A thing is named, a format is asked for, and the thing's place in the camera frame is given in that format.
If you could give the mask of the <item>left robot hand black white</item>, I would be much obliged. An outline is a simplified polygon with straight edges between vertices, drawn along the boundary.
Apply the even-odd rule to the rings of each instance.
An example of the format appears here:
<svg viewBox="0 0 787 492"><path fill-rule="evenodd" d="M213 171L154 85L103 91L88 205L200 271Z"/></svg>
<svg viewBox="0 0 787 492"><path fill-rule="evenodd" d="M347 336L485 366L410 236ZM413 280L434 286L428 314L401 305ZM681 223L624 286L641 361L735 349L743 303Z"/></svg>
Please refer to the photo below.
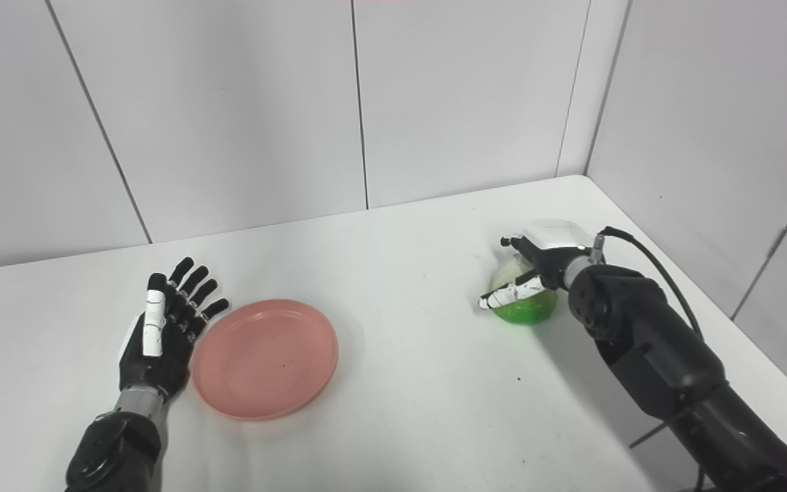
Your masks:
<svg viewBox="0 0 787 492"><path fill-rule="evenodd" d="M149 388L169 401L187 386L200 336L230 308L226 298L207 302L218 283L209 268L185 256L169 275L150 275L145 310L119 361L119 389Z"/></svg>

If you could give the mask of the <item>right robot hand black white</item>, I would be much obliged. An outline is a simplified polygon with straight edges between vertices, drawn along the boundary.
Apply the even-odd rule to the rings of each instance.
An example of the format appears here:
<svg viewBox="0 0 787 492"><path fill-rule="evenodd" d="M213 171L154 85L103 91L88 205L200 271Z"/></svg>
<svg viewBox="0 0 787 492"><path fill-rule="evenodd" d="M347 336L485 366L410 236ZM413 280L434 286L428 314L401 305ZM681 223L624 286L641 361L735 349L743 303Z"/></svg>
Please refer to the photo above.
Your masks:
<svg viewBox="0 0 787 492"><path fill-rule="evenodd" d="M568 290L584 268L604 262L603 237L590 236L567 220L532 221L519 236L504 236L499 242L503 248L515 249L530 269L484 293L478 299L481 310L512 305L547 290Z"/></svg>

